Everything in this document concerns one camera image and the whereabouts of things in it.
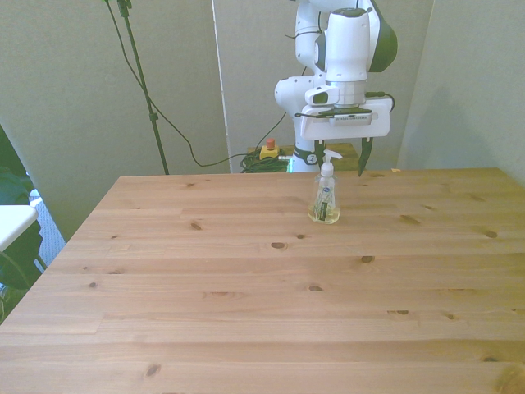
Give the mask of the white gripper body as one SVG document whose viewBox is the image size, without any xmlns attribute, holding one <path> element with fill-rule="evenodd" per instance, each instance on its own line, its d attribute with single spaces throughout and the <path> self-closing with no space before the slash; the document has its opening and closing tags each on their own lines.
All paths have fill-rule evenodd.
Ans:
<svg viewBox="0 0 525 394">
<path fill-rule="evenodd" d="M 299 113 L 304 140 L 381 137 L 390 132 L 390 98 L 369 99 L 349 108 L 307 105 Z"/>
</svg>

